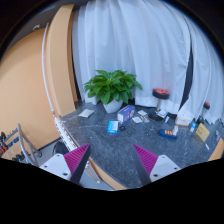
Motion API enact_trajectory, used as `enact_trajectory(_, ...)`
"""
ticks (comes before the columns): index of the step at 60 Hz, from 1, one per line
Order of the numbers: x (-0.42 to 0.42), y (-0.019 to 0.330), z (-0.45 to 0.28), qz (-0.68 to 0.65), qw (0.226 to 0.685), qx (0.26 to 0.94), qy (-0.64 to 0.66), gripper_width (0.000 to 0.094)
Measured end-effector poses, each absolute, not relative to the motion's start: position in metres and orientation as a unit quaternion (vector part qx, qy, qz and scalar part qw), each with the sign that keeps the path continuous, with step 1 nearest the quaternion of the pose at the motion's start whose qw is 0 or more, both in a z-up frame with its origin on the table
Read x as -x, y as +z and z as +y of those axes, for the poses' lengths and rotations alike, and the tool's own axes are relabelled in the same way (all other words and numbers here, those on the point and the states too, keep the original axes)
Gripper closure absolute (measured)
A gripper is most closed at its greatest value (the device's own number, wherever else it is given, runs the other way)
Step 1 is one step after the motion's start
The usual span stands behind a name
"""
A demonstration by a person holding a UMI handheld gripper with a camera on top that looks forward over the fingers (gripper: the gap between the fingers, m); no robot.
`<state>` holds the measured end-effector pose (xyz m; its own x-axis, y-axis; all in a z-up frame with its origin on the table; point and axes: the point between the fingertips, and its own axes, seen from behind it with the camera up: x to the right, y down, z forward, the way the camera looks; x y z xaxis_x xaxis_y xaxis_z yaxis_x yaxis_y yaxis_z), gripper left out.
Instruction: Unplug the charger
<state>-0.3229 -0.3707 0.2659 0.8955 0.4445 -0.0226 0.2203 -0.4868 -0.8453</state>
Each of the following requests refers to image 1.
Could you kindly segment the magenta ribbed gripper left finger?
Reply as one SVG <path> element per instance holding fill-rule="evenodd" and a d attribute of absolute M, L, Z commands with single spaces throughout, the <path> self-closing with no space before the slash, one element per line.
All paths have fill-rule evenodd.
<path fill-rule="evenodd" d="M 86 163 L 89 159 L 90 152 L 90 145 L 85 144 L 66 153 L 65 155 L 57 153 L 45 162 L 41 166 L 41 169 L 74 184 L 79 184 Z"/>

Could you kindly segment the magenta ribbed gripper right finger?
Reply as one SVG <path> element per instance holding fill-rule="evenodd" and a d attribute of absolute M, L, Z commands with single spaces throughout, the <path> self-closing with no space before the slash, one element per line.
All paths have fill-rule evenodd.
<path fill-rule="evenodd" d="M 157 156 L 137 145 L 131 153 L 143 186 L 180 170 L 166 155 Z"/>

